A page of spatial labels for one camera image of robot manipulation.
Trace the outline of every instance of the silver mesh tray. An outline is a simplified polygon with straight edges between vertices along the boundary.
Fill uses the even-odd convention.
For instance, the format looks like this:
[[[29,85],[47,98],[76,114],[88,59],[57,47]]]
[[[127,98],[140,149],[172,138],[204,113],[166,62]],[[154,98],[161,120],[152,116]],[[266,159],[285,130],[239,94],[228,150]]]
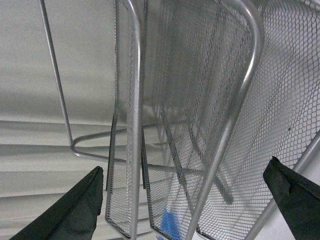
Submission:
[[[114,1],[115,104],[105,219],[125,239],[136,239],[138,227],[144,21],[141,2]]]
[[[144,129],[150,225],[167,239],[191,239],[203,228],[197,218],[212,183],[225,205],[234,202],[226,177],[210,169],[257,66],[262,20],[246,1],[147,2],[143,123],[156,125]]]

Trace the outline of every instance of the metal rod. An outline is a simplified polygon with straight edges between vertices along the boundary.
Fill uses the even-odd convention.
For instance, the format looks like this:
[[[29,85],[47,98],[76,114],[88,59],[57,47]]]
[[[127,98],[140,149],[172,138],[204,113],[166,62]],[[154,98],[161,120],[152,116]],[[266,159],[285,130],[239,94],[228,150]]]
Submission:
[[[72,146],[73,145],[73,138],[72,138],[72,134],[71,134],[71,128],[70,128],[70,123],[69,123],[69,118],[68,118],[68,113],[67,113],[64,92],[62,90],[62,85],[61,85],[61,80],[60,80],[58,63],[57,63],[57,58],[56,58],[56,53],[55,53],[55,48],[54,48],[54,42],[53,42],[52,36],[51,36],[45,0],[38,0],[38,2],[39,2],[41,16],[42,16],[42,22],[44,25],[46,41],[48,43],[50,57],[51,57],[51,61],[52,61],[54,77],[55,77],[56,85],[57,85],[57,88],[59,91],[60,104],[61,104],[61,108],[62,108],[62,113],[63,113],[63,118],[64,118],[64,123],[65,123],[66,131],[67,131],[68,139],[69,139],[69,145]]]
[[[131,85],[132,116],[131,116],[131,238],[137,238],[140,168],[142,149],[142,114],[143,89],[145,78],[145,15],[141,1],[126,0],[128,9],[132,14],[134,27],[136,59],[133,61],[134,75]]]
[[[249,58],[246,64],[246,71],[243,73],[242,83],[231,101],[227,119],[218,137],[218,146],[213,153],[213,159],[208,166],[208,171],[203,178],[203,183],[199,191],[197,203],[188,227],[185,240],[192,240],[196,231],[201,213],[205,207],[211,187],[216,179],[219,165],[223,159],[232,131],[236,124],[240,109],[246,97],[249,85],[259,64],[260,56],[264,44],[264,24],[255,5],[249,0],[224,0],[226,4],[238,10],[247,20],[251,31],[251,46]]]
[[[310,144],[308,145],[306,150],[303,152],[298,162],[293,167],[293,170],[298,174],[303,174],[303,172],[306,170],[310,162],[319,153],[320,153],[320,130],[316,133],[314,138],[311,140]],[[254,240],[258,235],[258,233],[261,231],[261,229],[264,227],[266,222],[272,216],[272,214],[276,211],[277,208],[278,208],[277,204],[275,200],[272,198],[268,206],[265,208],[261,216],[258,218],[256,223],[251,228],[245,240]]]

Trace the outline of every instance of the wire mesh basket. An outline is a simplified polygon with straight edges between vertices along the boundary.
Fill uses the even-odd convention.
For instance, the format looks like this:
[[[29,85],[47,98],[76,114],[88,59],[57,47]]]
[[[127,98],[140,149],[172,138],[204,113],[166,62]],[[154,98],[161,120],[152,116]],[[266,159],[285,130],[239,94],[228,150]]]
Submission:
[[[237,118],[243,84],[254,72],[250,63],[262,50],[258,11],[234,3],[148,1],[144,118],[156,127],[144,129],[146,189],[150,225],[170,240],[186,239],[192,229],[202,183],[217,160],[214,150],[220,136],[228,142],[230,119]],[[234,197],[227,180],[220,174],[209,181],[229,206]]]
[[[144,6],[114,1],[115,104],[107,171],[106,221],[136,239],[142,149]]]
[[[71,151],[108,160],[106,221],[137,238],[142,162],[159,235],[253,240],[275,206],[262,177],[271,156],[299,172],[320,149],[317,1],[114,0],[109,157],[75,150],[109,133],[72,138],[38,1]]]
[[[272,199],[262,178],[270,157],[293,168],[318,139],[319,5],[254,4],[263,18],[264,49],[206,195],[202,188],[237,89],[237,71],[246,62],[250,31],[234,9],[215,1],[149,1],[146,59],[153,61],[146,61],[145,89],[152,95],[144,105],[157,128],[145,130],[146,162],[171,170],[148,169],[147,190],[151,227],[167,239],[191,239],[187,233],[203,195],[199,235],[254,239],[261,228],[255,223]]]

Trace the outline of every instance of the mesh panel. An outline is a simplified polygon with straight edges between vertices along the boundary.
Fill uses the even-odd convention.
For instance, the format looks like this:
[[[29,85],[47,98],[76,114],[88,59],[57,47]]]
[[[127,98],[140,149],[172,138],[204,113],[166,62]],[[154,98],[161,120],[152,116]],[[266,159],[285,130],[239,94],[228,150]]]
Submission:
[[[131,237],[131,85],[133,80],[134,37],[126,5],[114,1],[115,30],[115,111],[108,162],[106,220],[123,236]]]
[[[151,227],[168,239],[186,237],[250,44],[245,19],[222,3],[148,1],[144,117],[157,127],[144,129],[147,197]]]
[[[217,175],[233,203],[214,185],[199,220],[200,233],[210,239],[245,239],[272,198],[262,177],[271,156],[293,168],[320,128],[316,5],[256,4],[264,21],[264,50]]]

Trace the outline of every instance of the metal bar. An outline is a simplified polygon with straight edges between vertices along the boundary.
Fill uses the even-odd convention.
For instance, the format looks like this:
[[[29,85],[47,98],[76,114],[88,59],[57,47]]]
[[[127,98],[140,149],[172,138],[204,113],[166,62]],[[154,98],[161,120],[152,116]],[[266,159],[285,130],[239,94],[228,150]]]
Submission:
[[[192,240],[194,233],[197,229],[198,221],[201,217],[203,208],[205,207],[210,189],[216,179],[219,165],[223,159],[225,150],[227,148],[232,131],[236,124],[240,109],[246,97],[251,80],[259,64],[260,56],[264,44],[264,24],[263,20],[256,9],[255,5],[249,0],[224,0],[232,8],[238,10],[247,20],[251,31],[251,46],[246,71],[243,73],[242,82],[239,83],[240,87],[233,97],[227,119],[222,127],[221,134],[218,137],[218,146],[213,153],[213,159],[208,166],[208,171],[203,178],[203,183],[199,191],[197,203],[193,211],[193,215],[188,227],[185,240]]]
[[[169,142],[169,148],[170,148],[170,152],[171,152],[173,163],[174,163],[174,167],[175,167],[175,172],[176,172],[179,184],[183,187],[183,191],[184,191],[186,200],[188,202],[188,208],[189,208],[189,210],[190,210],[190,212],[192,214],[193,211],[194,211],[194,208],[193,208],[193,205],[192,205],[192,202],[191,202],[191,199],[190,199],[190,195],[189,195],[189,192],[188,192],[187,180],[186,180],[185,172],[184,172],[184,169],[183,169],[183,167],[181,165],[181,162],[180,162],[180,158],[179,158],[179,155],[178,155],[178,152],[177,152],[175,141],[174,141],[174,138],[172,136],[168,120],[166,118],[165,110],[162,109],[160,114],[161,114],[161,117],[162,117],[165,134],[166,134],[166,137],[167,137],[168,142]]]
[[[143,87],[145,78],[145,15],[141,1],[126,0],[132,15],[134,27],[136,58],[133,60],[135,70],[131,86],[132,96],[132,128],[131,128],[131,238],[137,238],[140,167],[142,149],[142,114],[143,114]]]
[[[293,170],[298,174],[303,174],[304,171],[307,169],[310,162],[316,157],[317,154],[320,153],[320,130],[316,133],[314,138],[311,140],[310,144],[303,152],[302,156],[300,157],[299,161],[293,167]],[[275,200],[272,198],[269,202],[268,206],[265,208],[259,219],[251,228],[250,232],[246,236],[245,240],[254,240],[261,229],[264,227],[266,222],[272,216],[272,214],[277,209],[277,204]]]
[[[66,131],[67,131],[68,139],[69,139],[69,145],[72,146],[73,145],[73,138],[72,138],[72,134],[71,134],[71,128],[70,128],[70,123],[69,123],[69,118],[68,118],[68,113],[67,113],[64,92],[62,90],[62,85],[61,85],[61,80],[60,80],[58,63],[57,63],[57,58],[56,58],[56,53],[55,53],[55,48],[54,48],[54,42],[53,42],[53,39],[51,36],[45,0],[38,0],[38,2],[39,2],[40,10],[41,10],[41,16],[42,16],[42,22],[44,25],[46,41],[48,43],[50,57],[51,57],[51,61],[52,61],[54,77],[55,77],[56,85],[57,85],[57,88],[59,91],[60,104],[61,104],[61,108],[62,108],[62,113],[63,113],[63,118],[64,118],[64,123],[65,123]]]
[[[189,131],[192,147],[193,147],[194,151],[196,152],[196,154],[199,156],[202,164],[204,164],[205,155],[201,151],[198,143],[196,142],[196,136],[194,135],[192,127],[190,126],[189,123],[188,123],[188,131]],[[222,181],[220,180],[220,178],[218,176],[216,176],[215,181],[213,183],[215,184],[219,193],[223,197],[223,200],[225,201],[225,203],[228,205],[231,205],[234,202],[234,197],[232,195],[232,192],[229,191],[227,188],[225,188],[224,184],[222,183]]]

